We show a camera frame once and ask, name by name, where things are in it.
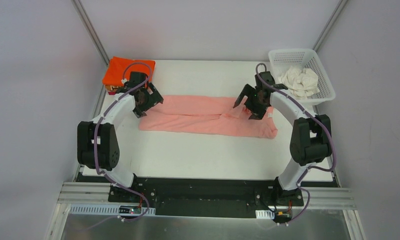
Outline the pink t-shirt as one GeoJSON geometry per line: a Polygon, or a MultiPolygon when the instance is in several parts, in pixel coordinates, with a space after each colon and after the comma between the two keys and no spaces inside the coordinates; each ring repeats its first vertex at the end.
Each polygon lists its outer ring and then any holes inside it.
{"type": "Polygon", "coordinates": [[[164,102],[147,111],[139,123],[141,131],[162,131],[274,139],[278,129],[269,107],[263,119],[251,119],[251,111],[234,97],[166,95],[164,102]]]}

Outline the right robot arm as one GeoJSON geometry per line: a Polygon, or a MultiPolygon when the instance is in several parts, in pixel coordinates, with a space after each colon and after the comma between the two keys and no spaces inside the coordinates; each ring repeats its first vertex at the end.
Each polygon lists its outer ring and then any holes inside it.
{"type": "Polygon", "coordinates": [[[278,193],[298,190],[308,171],[333,153],[330,119],[306,110],[290,96],[285,85],[275,83],[269,71],[257,72],[255,82],[255,87],[249,84],[244,86],[234,106],[245,100],[244,106],[250,111],[251,120],[263,119],[270,107],[277,109],[288,120],[292,126],[289,143],[291,159],[276,178],[274,190],[278,193]]]}

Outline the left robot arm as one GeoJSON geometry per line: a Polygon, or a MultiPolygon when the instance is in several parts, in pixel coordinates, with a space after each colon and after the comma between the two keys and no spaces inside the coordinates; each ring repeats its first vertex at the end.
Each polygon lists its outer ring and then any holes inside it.
{"type": "Polygon", "coordinates": [[[77,161],[103,175],[116,185],[131,187],[135,174],[119,163],[121,154],[117,129],[128,116],[137,119],[163,103],[164,99],[149,81],[151,74],[131,72],[123,78],[123,86],[116,90],[112,103],[90,121],[77,126],[77,161]]]}

